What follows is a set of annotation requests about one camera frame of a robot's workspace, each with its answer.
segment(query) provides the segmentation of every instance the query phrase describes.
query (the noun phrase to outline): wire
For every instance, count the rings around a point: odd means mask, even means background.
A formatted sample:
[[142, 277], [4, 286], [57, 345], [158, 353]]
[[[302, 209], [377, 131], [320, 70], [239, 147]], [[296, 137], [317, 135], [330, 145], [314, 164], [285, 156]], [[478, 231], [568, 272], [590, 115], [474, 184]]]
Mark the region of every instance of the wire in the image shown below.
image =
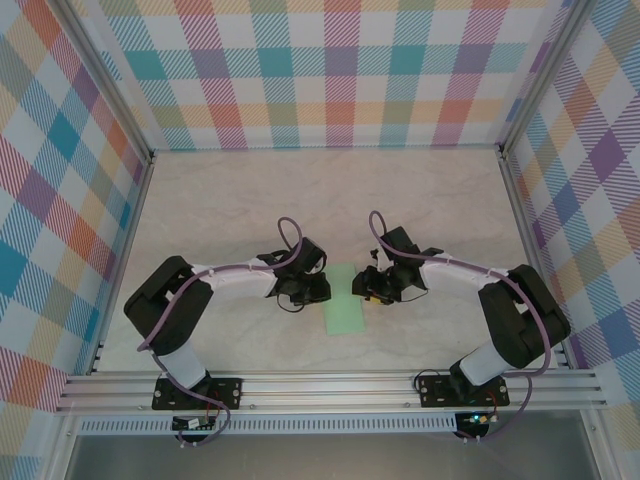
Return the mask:
[[285, 220], [288, 220], [287, 217], [280, 217], [278, 219], [278, 232], [280, 233], [280, 236], [282, 237], [282, 241], [284, 242], [284, 244], [287, 246], [289, 250], [291, 250], [291, 244], [289, 243], [289, 240], [287, 240], [287, 237], [285, 236], [284, 231], [282, 230], [282, 222], [284, 222]]
[[[288, 243], [287, 239], [284, 236], [284, 232], [282, 231], [282, 222], [285, 222], [285, 221], [289, 222], [291, 225], [293, 225], [293, 227], [296, 229], [296, 232], [298, 233], [298, 244], [296, 245], [296, 249], [293, 252], [293, 255], [291, 255], [285, 261], [276, 263], [275, 265], [267, 265], [267, 266], [247, 265], [247, 264], [222, 265], [222, 266], [219, 266], [219, 267], [211, 267], [211, 268], [209, 268], [207, 270], [203, 270], [202, 272], [199, 272], [199, 273], [196, 273], [196, 274], [192, 275], [191, 277], [189, 277], [180, 286], [180, 288], [175, 293], [175, 295], [173, 295], [173, 297], [169, 301], [169, 305], [167, 305], [167, 308], [165, 308], [164, 312], [162, 312], [162, 315], [160, 316], [160, 319], [158, 320], [158, 323], [156, 323], [156, 325], [151, 330], [151, 333], [149, 333], [149, 335], [138, 346], [138, 351], [142, 352], [144, 350], [149, 350], [150, 349], [151, 342], [153, 342], [153, 339], [158, 335], [158, 333], [160, 332], [160, 329], [166, 323], [167, 319], [169, 318], [169, 315], [171, 314], [171, 311], [175, 307], [175, 305], [178, 302], [178, 300], [180, 299], [180, 297], [182, 297], [182, 295], [187, 290], [187, 288], [189, 288], [198, 279], [200, 279], [200, 278], [202, 278], [204, 276], [207, 276], [207, 275], [211, 275], [213, 273], [223, 272], [223, 271], [227, 271], [227, 270], [273, 271], [273, 270], [276, 270], [278, 268], [286, 267], [287, 265], [289, 265], [293, 261], [295, 261], [295, 259], [298, 257], [298, 255], [300, 255], [300, 251], [302, 250], [302, 229], [300, 228], [300, 225], [298, 225], [296, 223], [296, 221], [293, 220], [292, 218], [280, 217], [278, 219], [278, 231], [280, 232], [280, 236], [282, 237], [282, 240], [285, 242], [285, 244], [287, 246], [289, 246], [289, 243]], [[193, 398], [195, 398], [197, 400], [202, 400], [203, 402], [207, 402], [207, 403], [210, 403], [211, 405], [215, 405], [216, 407], [218, 407], [218, 409], [222, 409], [226, 413], [226, 418], [225, 418], [224, 423], [222, 424], [222, 427], [220, 427], [220, 429], [218, 429], [217, 431], [215, 431], [211, 435], [208, 435], [204, 440], [202, 440], [200, 442], [187, 442], [183, 438], [182, 432], [178, 432], [178, 439], [182, 442], [182, 446], [183, 447], [184, 446], [199, 447], [201, 445], [205, 445], [205, 444], [215, 440], [224, 430], [227, 429], [227, 427], [229, 426], [229, 423], [231, 422], [231, 411], [229, 410], [229, 407], [227, 407], [223, 402], [220, 402], [218, 400], [214, 400], [213, 398], [207, 397], [205, 395], [200, 395], [199, 393], [196, 393], [196, 392], [193, 392], [193, 391], [189, 390], [188, 388], [183, 386], [180, 382], [178, 382], [173, 377], [173, 375], [171, 375], [169, 373], [169, 371], [167, 370], [165, 365], [160, 361], [160, 359], [158, 358], [158, 356], [155, 353], [151, 352], [151, 357], [153, 358], [154, 362], [156, 362], [158, 367], [160, 367], [160, 370], [162, 370], [162, 372], [167, 376], [167, 378], [173, 384], [173, 386], [175, 386], [182, 393], [184, 393], [186, 395], [189, 395], [189, 396], [191, 396], [191, 397], [193, 397]]]
[[422, 297], [424, 297], [425, 295], [428, 295], [428, 294], [429, 294], [429, 292], [425, 292], [425, 293], [423, 293], [423, 294], [421, 294], [421, 295], [418, 295], [417, 297], [410, 298], [409, 300], [400, 300], [398, 303], [409, 303], [409, 302], [413, 302], [414, 300], [417, 300], [417, 299], [419, 299], [419, 298], [422, 298]]
[[493, 414], [495, 415], [496, 413], [498, 413], [498, 400], [496, 400], [496, 396], [491, 390], [487, 390], [487, 393], [491, 397], [491, 400], [493, 400]]
[[324, 270], [324, 267], [326, 266], [327, 266], [327, 255], [325, 254], [322, 256], [322, 267], [320, 267], [320, 270], [318, 270], [316, 274], [322, 272]]
[[304, 307], [305, 307], [304, 305], [302, 305], [298, 310], [289, 310], [288, 308], [284, 308], [284, 307], [282, 306], [282, 304], [280, 303], [280, 295], [281, 295], [281, 294], [278, 294], [278, 296], [276, 297], [276, 303], [277, 303], [277, 304], [278, 304], [278, 306], [279, 306], [282, 310], [284, 310], [285, 312], [288, 312], [288, 313], [298, 313], [298, 312], [301, 312], [302, 310], [304, 310]]
[[455, 266], [458, 266], [458, 267], [466, 268], [467, 270], [471, 270], [473, 272], [479, 272], [479, 273], [483, 273], [485, 275], [490, 275], [490, 276], [492, 276], [494, 278], [497, 278], [497, 279], [501, 280], [505, 284], [507, 284], [514, 292], [516, 292], [516, 294], [520, 297], [520, 299], [524, 302], [524, 304], [529, 309], [529, 312], [531, 313], [531, 315], [533, 317], [533, 320], [535, 321], [536, 326], [538, 327], [538, 330], [540, 332], [540, 337], [542, 338], [542, 344], [544, 346], [544, 362], [542, 363], [542, 366], [538, 370], [535, 370], [533, 372], [525, 372], [525, 373], [505, 372], [505, 373], [503, 373], [503, 376], [505, 376], [505, 377], [520, 377], [520, 376], [526, 377], [527, 378], [527, 382], [528, 382], [528, 389], [527, 389], [527, 395], [526, 395], [524, 401], [522, 402], [522, 405], [520, 406], [518, 411], [515, 413], [515, 415], [513, 417], [511, 417], [509, 419], [509, 421], [502, 428], [500, 428], [499, 430], [497, 430], [495, 432], [492, 432], [492, 433], [486, 435], [485, 438], [489, 438], [489, 437], [496, 438], [496, 437], [502, 435], [504, 431], [507, 431], [509, 428], [512, 427], [513, 423], [518, 418], [520, 418], [520, 416], [522, 415], [522, 412], [524, 412], [525, 408], [527, 408], [527, 405], [529, 404], [529, 400], [531, 399], [531, 394], [533, 392], [533, 382], [531, 380], [532, 377], [537, 377], [539, 375], [542, 375], [544, 372], [547, 371], [547, 369], [549, 368], [549, 364], [551, 363], [551, 342], [549, 341], [549, 335], [547, 334], [547, 330], [546, 330], [546, 328], [544, 326], [544, 323], [542, 322], [542, 318], [540, 317], [540, 314], [538, 313], [538, 311], [536, 310], [535, 306], [533, 305], [533, 302], [531, 302], [531, 299], [522, 291], [522, 289], [520, 288], [520, 286], [517, 283], [515, 283], [513, 280], [511, 280], [506, 275], [503, 275], [503, 274], [501, 274], [499, 272], [496, 272], [494, 270], [487, 269], [487, 268], [481, 267], [479, 265], [474, 265], [472, 263], [467, 263], [467, 262], [464, 262], [462, 260], [458, 260], [458, 259], [455, 259], [455, 258], [428, 257], [426, 255], [420, 255], [420, 254], [414, 254], [414, 253], [406, 253], [406, 252], [402, 252], [400, 250], [396, 250], [391, 245], [389, 245], [384, 240], [382, 240], [382, 238], [380, 237], [380, 234], [376, 231], [376, 228], [373, 225], [374, 217], [378, 218], [378, 220], [382, 224], [383, 230], [386, 232], [386, 223], [384, 221], [384, 217], [382, 216], [382, 214], [379, 211], [372, 210], [371, 213], [369, 213], [369, 228], [371, 229], [371, 233], [373, 233], [373, 236], [376, 238], [378, 243], [380, 245], [382, 245], [382, 247], [384, 247], [385, 249], [390, 251], [391, 253], [393, 253], [393, 254], [395, 254], [395, 255], [397, 255], [399, 257], [414, 258], [414, 259], [417, 259], [417, 260], [422, 260], [425, 263], [440, 263], [440, 264], [447, 264], [447, 265], [455, 265]]
[[[220, 399], [220, 395], [218, 395], [218, 392], [213, 392], [214, 395], [216, 396], [216, 400]], [[211, 407], [211, 404], [207, 405], [207, 413], [209, 413], [209, 407]], [[218, 411], [216, 412], [216, 416], [213, 417], [213, 421], [215, 422], [216, 420], [218, 420], [218, 417], [220, 416], [220, 407], [218, 407]]]
[[420, 390], [418, 389], [418, 379], [424, 372], [435, 372], [436, 375], [440, 376], [440, 372], [437, 370], [433, 370], [431, 368], [425, 368], [424, 370], [422, 370], [415, 377], [413, 377], [413, 389], [416, 391], [416, 393], [420, 393]]

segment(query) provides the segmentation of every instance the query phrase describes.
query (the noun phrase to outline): gray floor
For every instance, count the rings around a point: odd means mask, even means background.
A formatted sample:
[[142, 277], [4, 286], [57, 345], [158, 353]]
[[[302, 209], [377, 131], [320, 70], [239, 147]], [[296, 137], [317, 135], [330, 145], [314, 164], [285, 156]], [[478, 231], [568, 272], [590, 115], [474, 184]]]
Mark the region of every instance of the gray floor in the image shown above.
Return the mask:
[[580, 415], [536, 412], [480, 446], [452, 434], [223, 436], [199, 449], [171, 437], [84, 437], [67, 480], [589, 480], [595, 472]]
[[[486, 266], [526, 261], [491, 149], [160, 154], [99, 369], [156, 370], [122, 306], [167, 257], [248, 260], [282, 248], [276, 220], [288, 215], [329, 263], [361, 270], [374, 208], [422, 248]], [[192, 339], [208, 368], [246, 371], [448, 368], [489, 338], [479, 307], [444, 294], [363, 310], [365, 332], [328, 336], [319, 305], [292, 315], [274, 299], [213, 301]]]

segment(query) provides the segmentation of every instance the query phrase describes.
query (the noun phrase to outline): green sponge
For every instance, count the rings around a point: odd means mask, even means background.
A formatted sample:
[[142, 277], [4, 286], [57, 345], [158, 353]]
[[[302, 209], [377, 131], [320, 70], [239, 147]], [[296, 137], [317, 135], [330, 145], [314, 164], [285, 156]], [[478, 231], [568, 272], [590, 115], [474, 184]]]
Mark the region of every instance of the green sponge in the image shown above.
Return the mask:
[[360, 297], [351, 294], [356, 267], [352, 263], [328, 265], [324, 272], [331, 285], [331, 300], [322, 304], [327, 335], [364, 332], [362, 302]]

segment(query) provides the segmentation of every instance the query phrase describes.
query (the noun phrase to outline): white vented strip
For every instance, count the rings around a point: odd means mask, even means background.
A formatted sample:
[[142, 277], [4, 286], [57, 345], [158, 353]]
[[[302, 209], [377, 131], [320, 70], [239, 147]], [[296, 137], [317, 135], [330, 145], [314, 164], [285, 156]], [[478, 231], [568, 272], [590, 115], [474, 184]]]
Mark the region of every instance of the white vented strip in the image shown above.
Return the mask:
[[[407, 414], [235, 414], [225, 434], [344, 434], [453, 432], [453, 413]], [[91, 416], [82, 420], [78, 435], [175, 435], [167, 416]]]

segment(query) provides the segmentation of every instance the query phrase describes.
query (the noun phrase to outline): metal rail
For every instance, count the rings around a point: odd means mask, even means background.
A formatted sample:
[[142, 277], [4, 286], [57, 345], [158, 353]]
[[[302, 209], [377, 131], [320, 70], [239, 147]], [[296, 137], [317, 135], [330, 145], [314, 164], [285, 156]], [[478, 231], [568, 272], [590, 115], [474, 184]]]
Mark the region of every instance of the metal rail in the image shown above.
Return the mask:
[[[212, 373], [244, 379], [237, 414], [415, 413], [469, 412], [468, 407], [421, 408], [413, 390], [415, 371], [327, 373]], [[97, 373], [69, 377], [58, 405], [65, 415], [173, 415], [151, 409], [158, 374]], [[511, 405], [516, 410], [526, 395], [526, 380], [509, 378]], [[534, 380], [530, 410], [604, 408], [606, 399], [591, 370], [550, 370]]]
[[120, 258], [116, 264], [113, 274], [113, 284], [109, 291], [109, 297], [104, 309], [102, 318], [100, 319], [96, 330], [97, 335], [94, 334], [90, 343], [90, 351], [93, 351], [93, 356], [88, 357], [87, 361], [83, 365], [83, 372], [95, 372], [97, 365], [96, 361], [100, 359], [101, 351], [104, 346], [104, 341], [107, 339], [109, 333], [109, 326], [113, 319], [113, 312], [116, 309], [116, 302], [118, 301], [118, 295], [120, 293], [120, 287], [122, 286], [122, 280], [124, 279], [124, 272], [127, 268], [127, 262], [129, 261], [129, 255], [131, 255], [131, 249], [133, 248], [133, 240], [138, 230], [138, 224], [140, 223], [140, 217], [142, 216], [142, 209], [144, 208], [144, 202], [149, 192], [149, 186], [151, 185], [151, 177], [155, 163], [149, 163], [144, 166], [142, 173], [142, 180], [140, 182], [140, 190], [136, 199], [135, 206], [133, 207], [133, 214], [131, 215], [131, 221], [127, 226], [127, 233], [120, 253]]

